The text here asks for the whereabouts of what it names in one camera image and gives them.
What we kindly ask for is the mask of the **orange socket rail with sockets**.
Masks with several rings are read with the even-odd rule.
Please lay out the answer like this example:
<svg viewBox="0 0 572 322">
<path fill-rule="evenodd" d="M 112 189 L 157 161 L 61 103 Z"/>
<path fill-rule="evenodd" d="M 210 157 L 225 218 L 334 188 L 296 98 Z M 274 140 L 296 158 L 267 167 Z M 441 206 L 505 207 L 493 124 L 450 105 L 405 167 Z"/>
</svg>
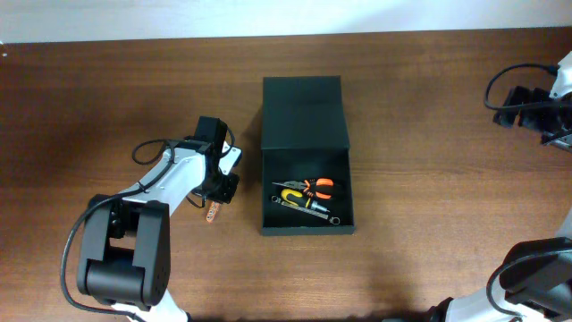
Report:
<svg viewBox="0 0 572 322">
<path fill-rule="evenodd" d="M 218 214 L 219 210 L 220 210 L 221 204 L 215 201 L 211 202 L 211 205 L 206 213 L 206 221 L 208 223 L 213 223 L 213 221 L 215 220 L 216 215 Z"/>
</svg>

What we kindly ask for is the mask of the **yellow black stubby screwdriver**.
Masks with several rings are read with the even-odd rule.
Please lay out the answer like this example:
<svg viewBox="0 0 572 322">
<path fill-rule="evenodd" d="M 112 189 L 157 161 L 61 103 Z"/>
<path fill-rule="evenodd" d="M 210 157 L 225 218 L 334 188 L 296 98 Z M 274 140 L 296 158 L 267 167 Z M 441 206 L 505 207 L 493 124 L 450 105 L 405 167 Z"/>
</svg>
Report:
<svg viewBox="0 0 572 322">
<path fill-rule="evenodd" d="M 307 195 L 303 194 L 300 191 L 295 191 L 292 189 L 283 189 L 281 192 L 281 197 L 284 201 L 294 206 L 308 208 L 311 210 L 320 211 L 324 213 L 330 212 L 328 208 L 320 205 L 317 201 L 313 200 L 312 198 L 308 197 Z"/>
</svg>

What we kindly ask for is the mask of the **orange black long-nose pliers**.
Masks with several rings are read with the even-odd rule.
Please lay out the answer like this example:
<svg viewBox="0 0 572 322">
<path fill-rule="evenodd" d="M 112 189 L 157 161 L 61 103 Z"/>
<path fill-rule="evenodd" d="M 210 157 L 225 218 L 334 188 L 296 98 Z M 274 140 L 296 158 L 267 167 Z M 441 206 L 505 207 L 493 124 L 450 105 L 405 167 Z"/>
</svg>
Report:
<svg viewBox="0 0 572 322">
<path fill-rule="evenodd" d="M 273 185 L 282 186 L 295 191 L 301 191 L 308 197 L 316 197 L 319 199 L 332 199 L 339 192 L 339 187 L 336 183 L 332 179 L 328 178 L 273 182 Z"/>
</svg>

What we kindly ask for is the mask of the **chrome ratchet wrench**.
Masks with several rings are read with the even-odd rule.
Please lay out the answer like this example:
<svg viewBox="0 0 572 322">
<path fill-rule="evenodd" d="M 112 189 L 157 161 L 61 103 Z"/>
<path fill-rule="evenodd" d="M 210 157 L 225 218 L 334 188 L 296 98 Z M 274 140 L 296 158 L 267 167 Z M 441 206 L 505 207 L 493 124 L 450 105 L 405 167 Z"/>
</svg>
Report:
<svg viewBox="0 0 572 322">
<path fill-rule="evenodd" d="M 284 201 L 284 200 L 282 200 L 281 198 L 279 198 L 279 197 L 277 197 L 277 196 L 272 196 L 272 197 L 271 197 L 271 200 L 272 200 L 272 202 L 277 203 L 277 204 L 279 204 L 279 205 L 281 205 L 281 206 L 283 206 L 283 207 L 291 208 L 291 209 L 297 210 L 297 211 L 299 211 L 299 212 L 304 212 L 304 213 L 307 213 L 307 214 L 309 214 L 309 215 L 322 218 L 322 219 L 328 221 L 328 222 L 329 222 L 330 224 L 332 224 L 332 225 L 339 225 L 339 224 L 341 223 L 341 220 L 340 220 L 338 217 L 336 217 L 336 216 L 330 216 L 330 215 L 327 215 L 327 214 L 325 214 L 325 213 L 322 213 L 322 212 L 319 212 L 319 211 L 316 211 L 316 210 L 312 210 L 312 209 L 308 209 L 308 208 L 303 208 L 303 207 L 300 207 L 300 206 L 294 206 L 294 205 L 290 204 L 289 202 Z"/>
</svg>

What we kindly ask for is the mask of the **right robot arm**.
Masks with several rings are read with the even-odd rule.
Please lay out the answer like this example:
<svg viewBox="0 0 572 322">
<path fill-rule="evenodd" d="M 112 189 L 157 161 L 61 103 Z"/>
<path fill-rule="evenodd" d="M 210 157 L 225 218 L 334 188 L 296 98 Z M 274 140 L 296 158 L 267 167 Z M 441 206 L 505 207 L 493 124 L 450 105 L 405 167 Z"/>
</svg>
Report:
<svg viewBox="0 0 572 322">
<path fill-rule="evenodd" d="M 551 90 L 511 89 L 500 106 L 489 101 L 494 82 L 518 68 L 537 68 L 555 78 Z M 484 93 L 492 120 L 510 128 L 541 134 L 541 144 L 571 150 L 571 55 L 555 65 L 516 64 L 497 73 Z M 569 321 L 571 319 L 571 215 L 550 239 L 513 246 L 492 272 L 485 287 L 468 296 L 447 298 L 432 306 L 420 321 Z"/>
</svg>

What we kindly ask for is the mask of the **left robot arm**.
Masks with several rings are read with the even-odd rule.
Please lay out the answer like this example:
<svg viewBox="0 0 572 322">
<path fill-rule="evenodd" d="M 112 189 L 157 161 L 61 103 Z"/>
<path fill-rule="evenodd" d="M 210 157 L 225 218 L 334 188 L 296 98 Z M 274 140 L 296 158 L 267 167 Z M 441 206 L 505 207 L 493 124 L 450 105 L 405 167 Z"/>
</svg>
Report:
<svg viewBox="0 0 572 322">
<path fill-rule="evenodd" d="M 82 232 L 77 288 L 98 302 L 75 301 L 66 283 L 71 247 L 63 250 L 60 282 L 74 307 L 130 321 L 188 321 L 168 291 L 171 273 L 171 216 L 195 194 L 202 201 L 229 203 L 239 178 L 232 172 L 242 151 L 224 138 L 160 139 L 147 161 L 150 170 L 114 195 L 97 194 L 74 223 Z"/>
</svg>

